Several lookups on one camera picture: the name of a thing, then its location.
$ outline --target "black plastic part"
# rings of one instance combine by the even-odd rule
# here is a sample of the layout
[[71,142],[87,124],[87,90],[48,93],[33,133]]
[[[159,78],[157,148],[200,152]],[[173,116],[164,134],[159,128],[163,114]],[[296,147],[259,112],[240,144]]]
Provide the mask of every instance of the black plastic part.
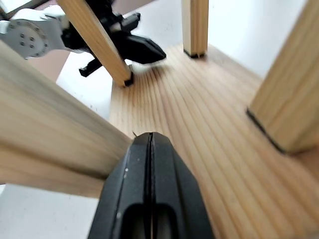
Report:
[[132,84],[134,83],[134,74],[133,72],[131,71],[131,77],[129,80],[126,80],[124,82],[125,86],[128,87],[128,86],[131,86]]
[[99,69],[101,66],[102,66],[101,62],[97,58],[95,58],[94,60],[90,61],[86,67],[80,68],[79,72],[81,76],[88,77],[97,69]]
[[257,118],[254,116],[254,114],[247,108],[246,114],[248,117],[252,120],[252,122],[255,123],[255,125],[260,129],[260,131],[267,137],[269,142],[282,154],[286,154],[286,151],[283,150],[270,136],[267,134],[265,128],[260,124],[260,122],[257,120]]
[[92,9],[98,19],[103,17],[112,17],[112,4],[115,0],[86,0],[86,3]]
[[123,59],[149,64],[166,58],[165,52],[148,38],[116,32],[111,39]]
[[194,176],[159,133],[134,139],[103,187],[88,238],[150,239],[151,234],[215,239]]
[[138,27],[141,20],[140,13],[134,13],[121,21],[121,30],[130,33]]
[[68,29],[62,31],[61,39],[67,48],[90,52],[89,47],[72,24]]
[[185,53],[187,56],[189,56],[190,58],[192,58],[192,59],[202,58],[202,57],[205,56],[205,53],[200,54],[200,55],[198,55],[198,54],[190,55],[185,49],[184,49],[184,53]]

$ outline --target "white wall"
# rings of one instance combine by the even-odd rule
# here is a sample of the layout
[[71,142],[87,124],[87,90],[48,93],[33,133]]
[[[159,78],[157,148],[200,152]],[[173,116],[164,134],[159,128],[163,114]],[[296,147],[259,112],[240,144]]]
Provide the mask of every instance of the white wall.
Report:
[[85,239],[98,200],[7,185],[0,197],[1,239]]
[[211,0],[208,42],[265,77],[306,0]]

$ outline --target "wooden stool leg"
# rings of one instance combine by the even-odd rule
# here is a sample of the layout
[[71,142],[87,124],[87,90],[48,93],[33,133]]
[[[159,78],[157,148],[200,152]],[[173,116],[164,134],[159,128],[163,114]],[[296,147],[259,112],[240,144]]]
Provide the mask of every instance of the wooden stool leg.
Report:
[[309,0],[248,112],[282,151],[319,142],[319,1]]
[[85,0],[57,2],[115,83],[118,86],[125,86],[125,81],[131,80],[131,71]]
[[208,0],[182,0],[184,52],[191,58],[207,51]]
[[0,41],[0,182],[98,197],[131,139]]

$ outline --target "black clamp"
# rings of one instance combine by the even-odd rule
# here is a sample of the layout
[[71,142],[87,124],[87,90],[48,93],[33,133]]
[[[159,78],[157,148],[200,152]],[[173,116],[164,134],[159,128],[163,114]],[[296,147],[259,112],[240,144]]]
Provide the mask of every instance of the black clamp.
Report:
[[214,239],[192,173],[169,139],[134,139],[103,187],[88,239]]

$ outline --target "wood grain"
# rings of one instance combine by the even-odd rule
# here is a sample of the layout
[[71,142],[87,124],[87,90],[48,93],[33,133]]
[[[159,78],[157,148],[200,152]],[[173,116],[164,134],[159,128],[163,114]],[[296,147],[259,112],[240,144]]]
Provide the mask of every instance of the wood grain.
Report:
[[3,42],[0,52],[1,181],[97,196],[131,140]]
[[134,137],[167,135],[197,178],[214,231],[223,239],[307,238],[319,231],[319,181],[297,157],[279,154],[245,110],[262,83],[209,46],[192,60],[173,47],[136,81],[113,87],[110,122]]
[[107,69],[118,86],[125,86],[131,71],[85,0],[57,0],[70,22]]
[[184,50],[191,56],[207,51],[208,0],[182,0]]
[[319,143],[319,1],[309,0],[249,106],[286,152]]

